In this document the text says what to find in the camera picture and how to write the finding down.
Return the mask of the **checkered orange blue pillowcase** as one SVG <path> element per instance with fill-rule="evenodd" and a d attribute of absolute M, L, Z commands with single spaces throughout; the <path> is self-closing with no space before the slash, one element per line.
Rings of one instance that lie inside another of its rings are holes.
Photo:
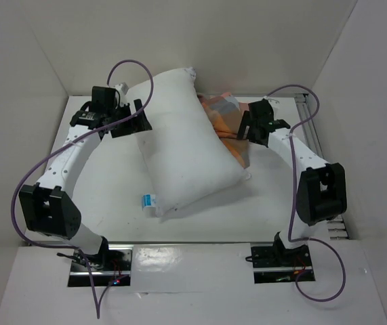
<path fill-rule="evenodd" d="M 249 167 L 249 142 L 237 139 L 247 103 L 238 102 L 229 92 L 215 97 L 198 93 L 197 97 L 221 142 L 244 169 Z"/>

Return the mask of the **white pillow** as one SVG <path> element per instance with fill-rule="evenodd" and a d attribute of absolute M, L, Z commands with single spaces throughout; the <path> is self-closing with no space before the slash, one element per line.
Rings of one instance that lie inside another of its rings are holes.
<path fill-rule="evenodd" d="M 150 131 L 136 134 L 155 195 L 155 214 L 179 211 L 249 179 L 217 136 L 195 90 L 193 68 L 176 68 L 132 87 L 127 98 L 148 102 Z"/>

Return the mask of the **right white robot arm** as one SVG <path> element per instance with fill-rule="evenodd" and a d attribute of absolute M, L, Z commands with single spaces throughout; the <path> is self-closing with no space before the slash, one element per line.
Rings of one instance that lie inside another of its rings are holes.
<path fill-rule="evenodd" d="M 278 233 L 272 258 L 288 265 L 298 247 L 305 244 L 317 224 L 332 220 L 347 209 L 346 176 L 340 163 L 330 163 L 315 154 L 283 119 L 274 117 L 266 99 L 248 104 L 238 139 L 266 146 L 291 168 L 293 199 L 288 226 Z"/>

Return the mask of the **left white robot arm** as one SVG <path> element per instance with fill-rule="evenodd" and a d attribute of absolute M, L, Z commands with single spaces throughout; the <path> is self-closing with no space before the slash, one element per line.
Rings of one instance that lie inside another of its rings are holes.
<path fill-rule="evenodd" d="M 87 262 L 95 270 L 112 266 L 123 255 L 110 250 L 105 237 L 84 225 L 72 197 L 88 158 L 106 134 L 121 137 L 152 129 L 141 111 L 141 100 L 134 100 L 138 115 L 130 116 L 127 91 L 125 84 L 113 88 L 93 87 L 91 100 L 70 120 L 64 142 L 68 148 L 54 158 L 35 185 L 24 185 L 18 193 L 27 229 L 79 248 L 85 256 L 72 258 L 80 264 Z"/>

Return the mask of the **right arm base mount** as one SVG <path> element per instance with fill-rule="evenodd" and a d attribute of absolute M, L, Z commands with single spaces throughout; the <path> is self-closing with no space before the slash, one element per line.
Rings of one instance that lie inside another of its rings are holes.
<path fill-rule="evenodd" d="M 315 275 L 306 245 L 294 253 L 281 255 L 272 244 L 252 244 L 250 255 L 245 261 L 253 267 L 253 279 L 256 284 L 295 282 L 314 282 Z"/>

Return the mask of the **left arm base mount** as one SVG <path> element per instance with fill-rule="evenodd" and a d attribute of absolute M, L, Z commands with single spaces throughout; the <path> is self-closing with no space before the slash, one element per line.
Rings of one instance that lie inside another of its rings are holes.
<path fill-rule="evenodd" d="M 112 245 L 109 246 L 109 249 L 109 258 L 104 265 L 94 263 L 93 259 L 89 259 L 94 286 L 105 287 L 109 283 L 116 287 L 130 286 L 133 246 Z M 69 254 L 57 253 L 56 255 L 70 260 L 68 287 L 90 287 L 89 272 L 84 258 L 78 251 Z"/>

